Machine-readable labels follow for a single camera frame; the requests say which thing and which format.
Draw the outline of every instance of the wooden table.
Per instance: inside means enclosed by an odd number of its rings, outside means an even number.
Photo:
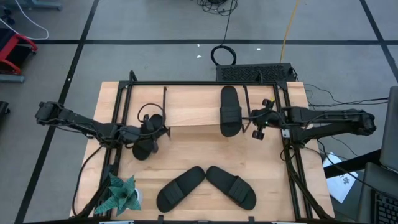
[[[118,82],[104,82],[101,86],[94,119],[108,123],[114,109]],[[288,83],[292,106],[308,106],[303,83]],[[112,219],[156,220],[161,215],[156,207],[159,190],[172,179],[193,166],[207,170],[215,165],[239,175],[254,189],[257,205],[246,211],[235,205],[227,196],[204,180],[172,211],[163,214],[165,220],[245,221],[254,216],[256,221],[294,220],[292,199],[286,164],[280,159],[282,140],[280,130],[266,128],[263,141],[251,137],[256,128],[251,125],[246,133],[232,138],[220,133],[220,92],[222,86],[168,86],[166,97],[166,125],[172,127],[171,138],[159,140],[159,151],[145,161],[138,161],[130,149],[123,149],[118,176],[136,178],[136,188],[143,192],[141,211],[126,210]],[[247,116],[246,100],[242,86],[236,86],[243,116]],[[271,86],[248,86],[251,109],[262,108],[264,98],[274,99]],[[122,96],[119,121],[123,111]],[[132,89],[127,124],[139,125],[138,109],[145,103],[162,104],[163,86],[134,86]],[[160,113],[147,107],[143,114]],[[98,148],[96,140],[88,140],[84,161]],[[318,150],[316,141],[307,147]],[[95,155],[81,175],[76,198],[80,211],[98,189],[105,150]],[[326,178],[320,156],[302,149],[302,161],[309,191],[325,211],[334,216]],[[302,194],[298,189],[300,211],[305,217]]]

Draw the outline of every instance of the black sandal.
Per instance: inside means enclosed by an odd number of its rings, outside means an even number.
[[[159,211],[165,213],[176,207],[195,187],[205,179],[205,171],[192,167],[160,190],[156,198]]]
[[[239,207],[252,210],[256,206],[254,190],[239,176],[234,176],[217,166],[211,166],[206,171],[206,178]]]
[[[233,86],[221,90],[220,129],[225,137],[232,137],[242,128],[242,108]]]

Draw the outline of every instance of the black keyboard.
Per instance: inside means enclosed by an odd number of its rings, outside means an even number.
[[[398,224],[398,200],[371,191],[371,218],[374,224]]]

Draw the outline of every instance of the white cable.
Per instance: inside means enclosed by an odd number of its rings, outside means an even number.
[[[43,29],[43,30],[47,33],[47,36],[44,37],[44,38],[33,38],[33,37],[27,37],[27,36],[26,36],[26,38],[28,38],[28,39],[30,39],[30,40],[47,40],[47,39],[49,38],[49,31],[48,31],[46,28],[44,28],[44,27],[38,25],[37,23],[33,22],[32,19],[30,19],[29,17],[27,17],[27,15],[26,15],[26,14],[24,13],[24,11],[22,10],[21,5],[18,3],[18,1],[15,0],[15,2],[17,3],[19,9],[21,10],[21,13],[23,13],[23,15],[26,17],[26,19],[28,19],[28,20],[31,21],[33,24],[35,24],[37,27]],[[6,22],[4,22],[1,18],[0,18],[0,21],[1,21],[4,25],[6,25],[8,28],[10,28],[10,30],[14,31],[16,34],[20,34],[20,33],[18,33],[16,30],[14,30],[11,26],[9,26]]]

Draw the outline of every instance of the white paper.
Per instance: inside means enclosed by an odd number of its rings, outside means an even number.
[[[339,157],[335,156],[332,152],[328,154],[329,159],[337,164],[341,162]],[[328,158],[323,161],[323,167],[328,167],[333,165]],[[358,177],[356,172],[351,172],[351,174],[355,177]],[[337,177],[328,178],[327,180],[329,193],[332,197],[334,197],[340,203],[344,202],[344,199],[347,197],[349,190],[352,188],[355,182],[355,178],[350,176],[349,174],[340,175]]]

